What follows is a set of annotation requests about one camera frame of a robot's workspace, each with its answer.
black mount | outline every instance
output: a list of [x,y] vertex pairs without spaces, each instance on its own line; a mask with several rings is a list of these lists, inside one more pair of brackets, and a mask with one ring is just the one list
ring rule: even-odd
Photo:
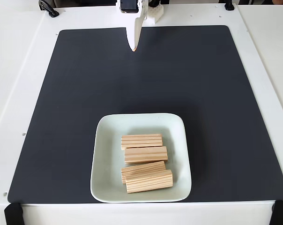
[[57,17],[59,16],[59,12],[55,11],[48,2],[45,0],[38,1],[40,10],[46,10],[49,13],[50,17]]
[[151,2],[149,2],[149,6],[152,8],[156,8],[159,5],[159,1],[160,0],[152,0]]
[[11,203],[4,209],[7,225],[25,225],[23,220],[23,209],[20,203]]
[[234,10],[232,0],[219,0],[218,3],[225,3],[225,9],[228,11]]
[[232,4],[232,0],[225,0],[226,4],[225,4],[225,9],[228,11],[232,11],[234,10],[234,6]]
[[283,225],[283,201],[275,201],[272,211],[273,213],[269,225]]

wooden stick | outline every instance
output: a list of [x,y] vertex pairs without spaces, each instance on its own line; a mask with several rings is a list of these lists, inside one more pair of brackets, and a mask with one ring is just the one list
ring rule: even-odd
[[123,184],[126,184],[125,176],[143,175],[145,173],[157,172],[161,170],[165,170],[164,161],[125,167],[121,169],[122,182]]
[[148,163],[156,161],[168,161],[168,154],[165,146],[125,149],[125,164]]
[[126,176],[127,193],[149,191],[173,186],[173,174],[170,170],[150,172],[144,175]]
[[151,134],[151,135],[122,135],[122,137],[162,137],[162,134]]

white tabletop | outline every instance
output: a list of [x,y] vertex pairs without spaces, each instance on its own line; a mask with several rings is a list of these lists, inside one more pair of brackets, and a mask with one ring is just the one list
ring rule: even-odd
[[[238,10],[227,12],[221,4],[166,6],[157,26],[223,24],[230,28],[283,171],[283,110],[268,78],[269,75],[283,103],[283,59],[277,60],[283,58],[283,7],[238,8],[247,27]],[[121,26],[112,7],[66,8],[59,12],[61,15],[55,19],[44,12],[0,16],[0,224],[5,224],[3,209],[7,205],[3,193],[9,189],[24,141],[22,133],[28,129],[56,34],[63,29]],[[20,26],[9,25],[7,21],[15,21]],[[176,221],[265,225],[269,223],[271,206],[272,202],[225,202],[72,204],[24,206],[23,209],[25,222],[34,225],[131,224],[132,221],[135,224],[174,224]]]

black clamp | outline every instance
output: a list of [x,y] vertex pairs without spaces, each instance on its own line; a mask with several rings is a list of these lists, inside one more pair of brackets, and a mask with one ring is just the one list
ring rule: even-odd
[[50,17],[57,17],[59,16],[59,12],[55,11],[48,2],[45,0],[38,1],[40,10],[46,10],[49,13]]

wood grain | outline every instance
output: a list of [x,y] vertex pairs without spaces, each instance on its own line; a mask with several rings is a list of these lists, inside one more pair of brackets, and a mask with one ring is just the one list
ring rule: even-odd
[[156,161],[168,161],[168,154],[165,146],[125,149],[126,164],[148,163]]
[[173,186],[173,174],[170,170],[149,172],[144,175],[126,176],[127,193],[149,191]]
[[162,135],[123,135],[121,139],[121,148],[141,148],[162,146]]
[[155,137],[122,137],[122,141],[162,140],[162,136]]
[[150,134],[150,135],[122,135],[122,137],[162,137],[162,134]]
[[122,182],[123,184],[126,184],[125,176],[143,175],[145,173],[157,172],[161,170],[165,170],[164,161],[124,167],[121,169]]

